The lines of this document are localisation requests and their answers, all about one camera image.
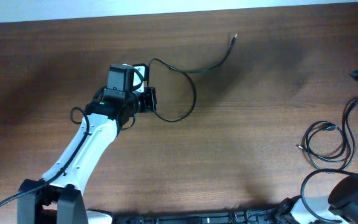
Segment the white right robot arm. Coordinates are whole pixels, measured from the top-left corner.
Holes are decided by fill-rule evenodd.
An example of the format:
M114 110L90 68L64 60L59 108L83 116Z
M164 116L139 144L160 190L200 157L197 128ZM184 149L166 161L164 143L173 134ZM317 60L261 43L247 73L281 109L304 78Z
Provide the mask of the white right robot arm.
M353 161L356 153L356 140L351 131L349 116L353 109L358 106L358 97L348 101L342 113L341 126L336 126L329 121L316 121L312 123L303 135L301 144L298 144L303 152L306 153L310 164L315 168L308 174L301 183L300 200L307 211L317 222L320 223L344 223L351 221L358 223L358 173L349 172L347 167ZM342 137L341 150L333 156L322 156L317 154L310 147L311 139L314 135L322 131L338 131ZM328 210L341 219L326 218L312 209L306 198L306 185L314 176L318 174L341 174L346 178L342 179L332 192L329 194L327 202Z

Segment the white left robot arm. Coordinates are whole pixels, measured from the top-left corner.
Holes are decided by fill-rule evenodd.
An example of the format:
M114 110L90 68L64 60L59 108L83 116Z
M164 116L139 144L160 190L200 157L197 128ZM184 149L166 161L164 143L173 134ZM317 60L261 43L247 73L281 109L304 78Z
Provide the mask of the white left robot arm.
M18 223L112 223L113 215L87 210L83 194L107 147L137 113L156 110L155 88L119 91L100 88L85 109L79 129L59 160L40 180L26 179L19 188Z

